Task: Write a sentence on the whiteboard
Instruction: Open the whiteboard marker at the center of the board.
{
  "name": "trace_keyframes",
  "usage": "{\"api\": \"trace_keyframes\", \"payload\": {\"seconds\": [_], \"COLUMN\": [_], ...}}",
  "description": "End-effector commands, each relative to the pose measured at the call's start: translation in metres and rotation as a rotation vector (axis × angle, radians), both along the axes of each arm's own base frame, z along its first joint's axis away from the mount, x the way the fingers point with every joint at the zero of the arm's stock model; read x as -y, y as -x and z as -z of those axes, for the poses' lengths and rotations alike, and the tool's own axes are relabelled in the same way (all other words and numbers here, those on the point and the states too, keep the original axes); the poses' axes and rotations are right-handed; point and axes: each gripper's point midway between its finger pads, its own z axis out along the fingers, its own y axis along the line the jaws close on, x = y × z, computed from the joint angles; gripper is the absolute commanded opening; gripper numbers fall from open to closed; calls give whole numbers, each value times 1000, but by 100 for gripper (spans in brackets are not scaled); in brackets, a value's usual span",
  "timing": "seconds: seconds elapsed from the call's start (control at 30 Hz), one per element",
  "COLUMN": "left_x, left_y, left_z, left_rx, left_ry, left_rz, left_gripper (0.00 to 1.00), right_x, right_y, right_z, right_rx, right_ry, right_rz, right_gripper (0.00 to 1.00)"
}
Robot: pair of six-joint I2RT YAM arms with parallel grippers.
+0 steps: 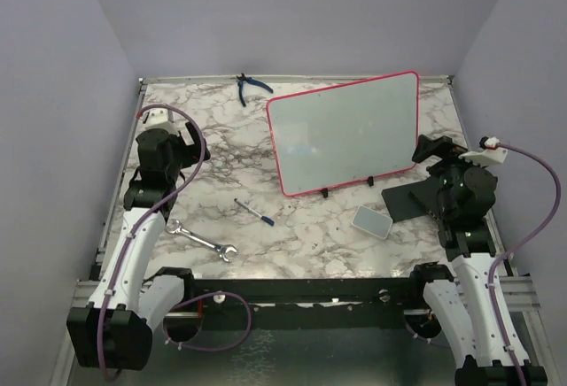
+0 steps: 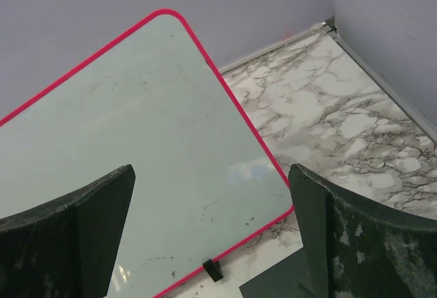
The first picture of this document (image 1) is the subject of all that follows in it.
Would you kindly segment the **blue whiteboard marker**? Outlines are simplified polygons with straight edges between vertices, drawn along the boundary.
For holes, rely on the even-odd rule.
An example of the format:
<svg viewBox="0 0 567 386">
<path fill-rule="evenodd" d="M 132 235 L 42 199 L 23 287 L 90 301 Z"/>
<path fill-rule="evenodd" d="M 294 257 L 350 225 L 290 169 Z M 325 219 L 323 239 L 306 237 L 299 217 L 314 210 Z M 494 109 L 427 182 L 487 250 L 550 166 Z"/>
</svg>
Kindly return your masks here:
<svg viewBox="0 0 567 386">
<path fill-rule="evenodd" d="M 275 222 L 270 219 L 268 216 L 261 214 L 260 212 L 252 209 L 252 207 L 250 207 L 249 205 L 246 205 L 245 203 L 243 203 L 242 201 L 238 200 L 237 198 L 234 198 L 234 202 L 240 206 L 241 208 L 245 209 L 247 212 L 249 212 L 250 214 L 252 214 L 253 216 L 255 216 L 256 218 L 260 219 L 261 221 L 267 223 L 269 226 L 273 227 L 275 225 Z"/>
</svg>

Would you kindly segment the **red-framed whiteboard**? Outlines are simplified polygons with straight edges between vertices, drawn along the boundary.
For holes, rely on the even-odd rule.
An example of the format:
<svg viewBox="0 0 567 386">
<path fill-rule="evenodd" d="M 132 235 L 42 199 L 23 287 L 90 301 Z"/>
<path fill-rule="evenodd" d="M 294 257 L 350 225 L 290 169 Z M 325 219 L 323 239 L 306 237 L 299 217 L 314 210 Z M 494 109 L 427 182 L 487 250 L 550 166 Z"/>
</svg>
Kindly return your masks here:
<svg viewBox="0 0 567 386">
<path fill-rule="evenodd" d="M 266 112 L 282 193 L 301 196 L 412 169 L 415 71 L 274 97 Z"/>
</svg>

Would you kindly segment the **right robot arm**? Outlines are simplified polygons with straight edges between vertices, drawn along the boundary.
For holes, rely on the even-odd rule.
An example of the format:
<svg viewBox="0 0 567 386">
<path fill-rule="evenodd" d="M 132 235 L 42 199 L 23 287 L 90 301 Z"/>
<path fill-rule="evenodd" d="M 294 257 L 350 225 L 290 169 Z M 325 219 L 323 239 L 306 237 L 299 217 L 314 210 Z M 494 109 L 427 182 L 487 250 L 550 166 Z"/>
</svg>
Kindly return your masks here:
<svg viewBox="0 0 567 386">
<path fill-rule="evenodd" d="M 428 167 L 439 188 L 439 241 L 449 266 L 420 266 L 407 286 L 408 300 L 432 310 L 453 353 L 457 385 L 545 385 L 544 367 L 531 362 L 505 301 L 492 234 L 485 216 L 498 179 L 487 171 L 507 156 L 498 139 L 485 137 L 469 151 L 450 137 L 420 135 L 412 160 Z"/>
</svg>

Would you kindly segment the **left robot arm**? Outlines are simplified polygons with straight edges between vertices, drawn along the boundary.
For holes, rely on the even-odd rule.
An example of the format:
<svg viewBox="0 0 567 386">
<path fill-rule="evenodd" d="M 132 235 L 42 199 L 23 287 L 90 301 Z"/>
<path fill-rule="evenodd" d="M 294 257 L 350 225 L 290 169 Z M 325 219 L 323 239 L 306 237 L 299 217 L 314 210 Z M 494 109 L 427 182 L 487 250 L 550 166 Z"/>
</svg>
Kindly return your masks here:
<svg viewBox="0 0 567 386">
<path fill-rule="evenodd" d="M 210 158 L 206 140 L 192 122 L 185 126 L 187 144 L 173 124 L 148 127 L 136 138 L 139 165 L 123 197 L 118 242 L 106 270 L 86 305 L 70 310 L 66 326 L 80 366 L 111 370 L 145 367 L 153 333 L 173 307 L 182 311 L 195 302 L 189 270 L 163 268 L 143 290 L 150 256 L 182 189 L 182 171 L 199 169 Z"/>
</svg>

